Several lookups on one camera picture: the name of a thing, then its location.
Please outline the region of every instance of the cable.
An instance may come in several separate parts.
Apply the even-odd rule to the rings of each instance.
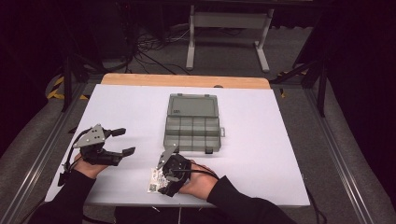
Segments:
[[[76,159],[75,161],[73,161],[73,163],[70,165],[70,170],[73,169],[73,167],[76,165],[76,163],[82,159],[82,156],[80,156],[78,159]]]
[[[140,59],[137,59],[137,58],[136,58],[136,60],[140,62],[139,64],[143,67],[143,69],[145,69],[145,66],[143,66],[143,64],[141,64],[141,63],[156,64],[156,63],[148,63],[148,62],[145,62],[145,61],[140,60]],[[163,63],[163,65],[170,65],[170,66],[178,67],[178,68],[180,68],[181,70],[183,70],[183,72],[185,72],[187,75],[190,75],[190,73],[189,73],[188,71],[186,71],[186,70],[185,70],[183,67],[181,67],[180,65],[177,65],[177,64],[174,64],[174,63]]]
[[[327,218],[326,216],[318,209],[317,203],[315,202],[314,196],[312,195],[311,191],[309,191],[308,187],[305,186],[306,192],[308,193],[308,198],[312,203],[312,206],[314,206],[315,209],[315,214],[317,217],[317,223],[320,223],[320,217],[321,216],[323,218],[323,223],[326,224],[327,223]]]
[[[151,58],[150,56],[148,56],[147,54],[145,54],[144,52],[140,51],[139,49],[137,50],[139,53],[143,54],[144,56],[148,57],[150,60],[154,61],[155,63],[157,63],[159,66],[161,66],[162,68],[166,69],[168,72],[172,73],[173,75],[176,75],[176,73],[172,70],[170,70],[169,68],[165,67],[163,64],[157,62],[155,59]]]
[[[143,33],[137,38],[137,46],[140,48],[141,51],[148,52],[149,50],[159,50],[163,49],[166,47],[168,44],[175,43],[181,39],[189,32],[190,29],[187,29],[187,31],[182,31],[184,32],[180,36],[176,36],[180,31],[175,32],[174,34],[169,33],[168,37],[166,37],[164,40],[159,40],[156,37],[153,37],[149,35],[148,33]]]
[[[227,32],[227,31],[232,31],[232,30],[236,30],[235,34]],[[226,28],[226,29],[221,29],[219,28],[218,31],[221,33],[224,33],[226,35],[232,35],[232,36],[236,36],[236,35],[240,35],[242,34],[242,31],[244,31],[245,29],[231,29],[231,28]]]
[[[131,60],[129,60],[129,56],[126,58],[126,65],[125,65],[125,71],[124,71],[124,73],[127,73],[128,72],[128,65],[129,65],[129,63],[132,61],[134,59],[134,55],[132,55],[131,56]]]
[[[145,65],[143,65],[141,62],[142,61],[140,61],[139,59],[137,59],[136,57],[134,57],[135,59],[136,59],[136,62],[137,63],[139,63],[140,64],[140,66],[142,66],[143,67],[143,69],[145,70],[145,72],[147,73],[147,74],[149,74],[149,71],[146,69],[146,67],[145,67]]]
[[[74,150],[73,145],[79,140],[79,138],[81,138],[81,136],[82,136],[83,134],[87,133],[89,130],[90,130],[90,129],[87,129],[87,130],[82,131],[82,132],[77,136],[76,140],[73,142],[72,146],[70,147],[69,155],[67,155],[67,160],[66,160],[66,162],[64,163],[64,169],[67,171],[67,173],[69,173],[69,172],[71,171],[70,159],[71,159],[71,157],[72,157],[73,150]]]
[[[205,174],[205,175],[210,175],[212,177],[215,177],[217,180],[219,180],[219,177],[211,172],[208,171],[202,171],[202,170],[171,170],[172,172],[189,172],[189,173],[200,173],[200,174]]]
[[[195,163],[195,162],[192,162],[192,161],[190,161],[190,163],[192,163],[192,164],[194,164],[194,165],[197,165],[197,166],[199,166],[199,167],[201,167],[201,168],[204,168],[204,169],[206,169],[208,172],[210,172],[210,173],[212,173],[213,175],[217,176],[217,175],[215,174],[215,172],[213,172],[213,171],[210,170],[209,168],[204,167],[204,166],[201,165],[201,164],[198,164],[198,163]]]

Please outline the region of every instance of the dark background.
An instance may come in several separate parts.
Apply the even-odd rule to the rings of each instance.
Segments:
[[[97,63],[128,52],[123,39],[125,26],[111,2],[73,0],[58,1],[57,5],[46,5],[48,1],[0,2],[2,155],[46,104],[45,89],[60,71],[65,49]],[[344,7],[342,13],[322,15],[300,60],[317,59],[330,48],[328,77],[334,94],[363,155],[395,206],[396,8],[385,0],[339,2]],[[161,36],[169,26],[185,22],[184,15],[172,13],[181,11],[180,8],[141,7],[134,11],[134,6],[131,18]],[[56,21],[50,21],[46,10],[56,12]],[[278,10],[273,25],[314,26],[317,17],[318,14]],[[59,34],[64,36],[66,45],[60,43]]]

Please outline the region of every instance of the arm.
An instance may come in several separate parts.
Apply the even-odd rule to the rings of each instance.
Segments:
[[[97,175],[106,168],[79,160],[53,201],[38,207],[29,223],[81,223],[84,202]]]
[[[204,170],[194,163],[191,169]],[[226,176],[217,180],[210,175],[192,173],[191,181],[179,192],[213,203],[238,223],[295,223],[273,203],[240,193]]]

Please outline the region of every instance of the metal stand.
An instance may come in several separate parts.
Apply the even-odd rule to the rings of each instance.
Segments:
[[[245,14],[245,13],[218,13],[218,12],[195,12],[195,7],[191,6],[190,11],[190,43],[187,52],[186,68],[193,69],[195,53],[195,27],[227,27],[227,28],[245,28],[261,29],[262,37],[260,41],[254,43],[257,55],[259,56],[260,65],[264,73],[269,73],[270,68],[263,51],[265,37],[273,18],[274,10],[269,9],[268,13],[262,14]]]

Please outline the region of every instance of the wire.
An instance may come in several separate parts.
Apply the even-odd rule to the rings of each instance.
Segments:
[[[128,58],[126,58],[126,62],[127,62],[127,64],[125,65],[125,71],[124,71],[124,73],[127,73],[128,72],[128,65],[129,65],[129,62],[128,62],[129,60],[128,60]]]
[[[168,72],[172,73],[173,75],[176,75],[176,73],[172,70],[170,70],[169,68],[165,67],[163,64],[159,63],[158,61],[156,61],[155,59],[151,58],[150,56],[148,56],[147,54],[145,54],[144,52],[140,51],[139,49],[137,50],[139,53],[143,54],[144,56],[146,56],[147,58],[149,58],[150,60],[154,61],[155,63],[157,63],[159,66],[161,66],[162,68],[166,69]]]
[[[143,64],[141,64],[141,63],[156,64],[156,63],[148,63],[148,62],[145,62],[145,61],[140,60],[140,59],[137,59],[137,58],[136,58],[136,60],[140,62],[139,64],[143,67],[143,69],[145,69],[145,66],[144,66]],[[181,70],[183,70],[183,72],[185,72],[187,75],[190,75],[190,73],[189,73],[188,71],[186,71],[186,70],[185,70],[183,67],[181,67],[180,65],[177,65],[177,64],[174,64],[174,63],[163,63],[163,65],[170,65],[170,66],[178,67],[178,68],[180,68]]]
[[[76,159],[75,161],[73,161],[73,163],[70,165],[70,170],[73,169],[73,167],[76,165],[76,163],[82,159],[82,156],[80,156],[78,159]]]
[[[136,62],[140,64],[140,66],[143,67],[143,69],[145,70],[145,72],[147,74],[149,74],[149,71],[146,69],[145,65],[142,64],[143,61],[140,61],[139,59],[137,59],[136,57],[134,57],[136,59]]]
[[[217,175],[213,174],[212,172],[208,172],[208,171],[202,171],[202,170],[171,170],[171,171],[172,172],[200,173],[200,174],[210,175],[212,177],[215,177],[217,180],[219,180],[219,177]]]
[[[217,176],[217,175],[215,174],[215,172],[213,172],[213,171],[210,170],[209,168],[204,167],[204,166],[201,165],[201,164],[198,164],[198,163],[195,163],[195,162],[192,162],[192,161],[190,161],[190,163],[192,163],[192,164],[194,164],[194,165],[197,165],[197,166],[199,166],[199,167],[201,167],[201,168],[204,168],[204,169],[206,169],[208,172],[210,172],[210,173],[212,173],[213,175]]]
[[[146,34],[144,34],[144,37],[144,40],[139,41],[140,37],[138,37],[137,40],[137,46],[140,48],[140,50],[148,52],[151,49],[158,50],[164,47],[164,43],[159,39],[154,37],[146,37]]]
[[[73,150],[74,150],[73,145],[81,138],[81,136],[82,136],[83,134],[87,133],[89,130],[90,130],[90,129],[87,129],[87,130],[82,131],[82,132],[77,136],[76,140],[73,142],[72,146],[70,147],[69,155],[67,155],[67,160],[66,160],[66,162],[64,163],[64,169],[66,170],[67,173],[70,173],[70,171],[71,171],[70,159],[71,159],[71,157],[72,157]]]
[[[189,30],[190,29],[188,29],[183,35],[181,35],[180,37],[178,37],[178,38],[175,38],[175,40],[174,41],[171,41],[171,39],[173,39],[173,38],[168,38],[168,40],[169,40],[169,43],[175,43],[175,42],[177,42],[177,41],[179,41],[180,39],[182,39],[183,38],[183,36],[184,35],[186,35],[188,32],[189,32]]]
[[[228,32],[228,31],[233,31],[236,30],[235,34]],[[240,35],[242,34],[242,31],[244,31],[245,29],[218,29],[219,32],[224,33],[226,35],[232,35],[232,36],[236,36],[236,35]]]
[[[315,202],[314,196],[312,195],[311,191],[309,191],[308,187],[305,186],[306,192],[308,193],[308,198],[312,203],[312,206],[314,206],[315,209],[315,215],[317,217],[317,223],[320,223],[320,217],[323,218],[323,223],[327,223],[327,218],[326,216],[318,209],[317,203]]]

